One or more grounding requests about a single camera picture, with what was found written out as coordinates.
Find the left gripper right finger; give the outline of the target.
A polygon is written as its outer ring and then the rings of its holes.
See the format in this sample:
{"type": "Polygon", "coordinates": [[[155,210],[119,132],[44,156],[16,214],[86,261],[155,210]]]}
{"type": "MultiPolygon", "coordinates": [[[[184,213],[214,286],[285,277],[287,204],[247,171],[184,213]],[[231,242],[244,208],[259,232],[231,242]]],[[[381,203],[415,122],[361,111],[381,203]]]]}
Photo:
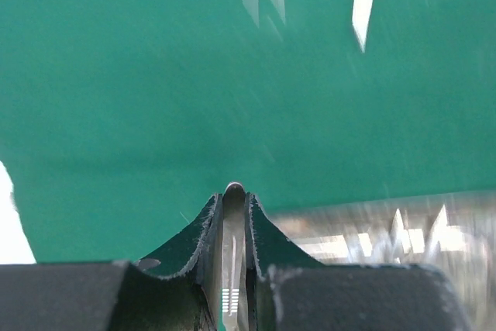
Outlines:
{"type": "Polygon", "coordinates": [[[454,287],[425,264],[326,266],[245,201],[251,330],[470,330],[454,287]]]}

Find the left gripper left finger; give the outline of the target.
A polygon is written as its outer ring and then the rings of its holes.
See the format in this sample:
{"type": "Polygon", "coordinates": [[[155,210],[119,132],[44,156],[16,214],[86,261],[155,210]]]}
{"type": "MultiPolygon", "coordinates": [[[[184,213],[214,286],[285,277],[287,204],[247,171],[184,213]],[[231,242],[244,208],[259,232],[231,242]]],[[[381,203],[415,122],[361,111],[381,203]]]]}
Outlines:
{"type": "Polygon", "coordinates": [[[222,196],[137,262],[3,265],[3,330],[216,330],[222,196]]]}

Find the steel scalpel handle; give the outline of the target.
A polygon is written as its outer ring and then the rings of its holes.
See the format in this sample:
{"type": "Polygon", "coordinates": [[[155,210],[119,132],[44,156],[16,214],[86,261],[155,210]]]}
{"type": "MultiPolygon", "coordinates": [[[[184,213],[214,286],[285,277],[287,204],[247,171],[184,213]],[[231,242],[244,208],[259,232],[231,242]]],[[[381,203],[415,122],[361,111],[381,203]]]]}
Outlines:
{"type": "Polygon", "coordinates": [[[227,330],[248,330],[244,187],[228,184],[222,196],[222,323],[227,330]]]}

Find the steel instrument tray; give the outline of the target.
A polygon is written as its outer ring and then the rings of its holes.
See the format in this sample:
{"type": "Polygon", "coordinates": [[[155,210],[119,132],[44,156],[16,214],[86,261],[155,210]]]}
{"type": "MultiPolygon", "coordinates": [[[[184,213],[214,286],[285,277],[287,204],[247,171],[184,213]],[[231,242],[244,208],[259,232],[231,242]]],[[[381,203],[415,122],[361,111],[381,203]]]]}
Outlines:
{"type": "Polygon", "coordinates": [[[469,191],[272,212],[324,264],[430,264],[453,283],[476,330],[495,328],[495,193],[469,191]]]}

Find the green surgical cloth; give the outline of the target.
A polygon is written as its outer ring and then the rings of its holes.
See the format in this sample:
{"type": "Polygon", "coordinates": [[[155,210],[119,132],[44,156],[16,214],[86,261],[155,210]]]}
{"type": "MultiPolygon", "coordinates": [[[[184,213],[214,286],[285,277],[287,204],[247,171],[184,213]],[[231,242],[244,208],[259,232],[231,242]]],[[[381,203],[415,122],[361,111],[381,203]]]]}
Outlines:
{"type": "Polygon", "coordinates": [[[135,259],[231,181],[268,211],[495,186],[495,0],[1,0],[1,159],[38,261],[135,259]]]}

